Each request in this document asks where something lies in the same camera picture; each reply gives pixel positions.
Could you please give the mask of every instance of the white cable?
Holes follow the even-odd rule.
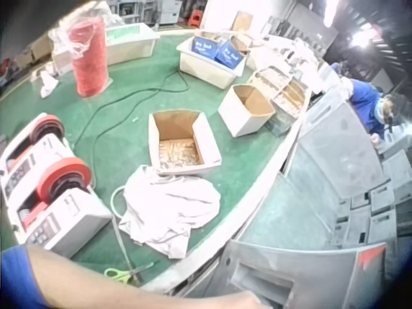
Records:
[[[121,216],[121,215],[117,212],[117,210],[116,210],[116,208],[115,208],[114,200],[115,200],[115,196],[116,196],[121,190],[124,190],[124,185],[121,185],[119,188],[117,188],[116,190],[114,190],[113,193],[111,194],[111,197],[110,197],[110,208],[111,208],[111,211],[112,211],[113,214],[115,214],[115,216],[118,217],[119,219],[122,219],[123,216]]]
[[[114,204],[113,202],[114,202],[115,196],[116,196],[121,190],[124,190],[124,185],[121,185],[119,188],[117,188],[116,190],[114,190],[113,193],[111,194],[111,197],[110,197],[110,208],[111,208],[111,211],[112,211],[113,214],[114,214],[116,217],[118,217],[119,219],[122,219],[122,216],[117,212],[117,210],[116,210],[116,208],[115,208],[115,204]],[[116,222],[115,217],[111,217],[111,223],[113,224],[113,229],[115,230],[115,235],[116,235],[117,243],[118,243],[118,245],[119,245],[119,247],[120,247],[120,249],[121,249],[121,251],[122,251],[122,253],[123,253],[124,259],[126,260],[127,267],[129,268],[130,273],[133,274],[133,266],[132,266],[132,264],[131,264],[131,262],[130,262],[129,256],[127,256],[126,248],[125,248],[125,246],[124,246],[122,236],[120,235],[120,231],[119,231],[119,229],[118,229],[118,226],[117,226],[117,222]],[[136,285],[138,286],[138,285],[139,285],[139,280],[138,280],[136,274],[133,274],[132,277],[133,277],[133,280],[135,281]]]

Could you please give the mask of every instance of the workbench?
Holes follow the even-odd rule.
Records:
[[[188,37],[163,35],[157,40],[150,58],[110,66],[109,76],[113,83],[96,97],[81,98],[77,94],[72,72],[59,78],[59,85],[46,99],[40,98],[39,90],[30,80],[21,82],[0,100],[0,133],[11,139],[40,112],[46,112],[62,120],[66,138],[73,145],[99,106],[139,89],[160,87],[164,77],[178,69],[180,54],[176,47]],[[251,73],[245,68],[243,76],[235,83],[246,82]],[[150,113],[185,108],[202,111],[208,118],[221,152],[222,165],[205,178],[221,194],[219,215],[204,227],[192,231],[187,257],[180,261],[170,260],[148,246],[139,247],[122,233],[128,255],[136,266],[157,262],[141,273],[144,288],[157,292],[170,291],[187,279],[242,227],[273,184],[302,121],[301,116],[289,134],[281,138],[276,138],[265,127],[255,134],[232,138],[218,114],[218,106],[227,90],[220,90],[187,74],[183,76],[190,86],[187,92],[159,93],[141,103],[121,126],[105,134],[95,148],[95,191],[109,206],[112,192],[124,185],[139,165],[150,164],[147,143]],[[175,74],[167,80],[165,87],[183,89],[185,85]],[[136,102],[152,94],[152,91],[140,92],[101,110],[74,149],[75,154],[90,164],[96,136],[124,118]],[[123,213],[126,205],[121,194],[115,203],[119,205],[118,211]],[[13,245],[12,231],[5,217],[2,216],[1,222],[2,249],[7,247],[6,243]],[[109,267],[127,269],[111,224],[106,225],[72,260],[100,273]]]

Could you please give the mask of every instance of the worker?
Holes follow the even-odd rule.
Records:
[[[341,73],[341,66],[334,63],[331,67]],[[412,119],[412,105],[401,94],[392,93],[382,97],[381,93],[367,82],[341,77],[343,93],[351,102],[360,121],[370,134],[371,143],[377,147],[384,139],[385,125],[389,130]]]
[[[181,299],[145,292],[82,268],[41,247],[1,254],[0,308],[265,309],[251,292]]]

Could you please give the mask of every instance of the red chair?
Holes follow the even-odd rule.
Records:
[[[203,11],[193,10],[191,18],[189,18],[189,21],[187,22],[187,24],[190,27],[199,28],[202,17],[203,17]]]

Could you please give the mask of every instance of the control panel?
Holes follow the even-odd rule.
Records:
[[[8,199],[12,194],[14,188],[17,187],[19,182],[23,179],[23,177],[27,174],[28,171],[35,165],[35,160],[33,154],[31,154],[11,175],[9,178],[6,187],[5,187],[5,194],[6,198]]]
[[[44,247],[54,235],[60,231],[60,225],[53,213],[49,214],[42,223],[29,235],[27,244]]]

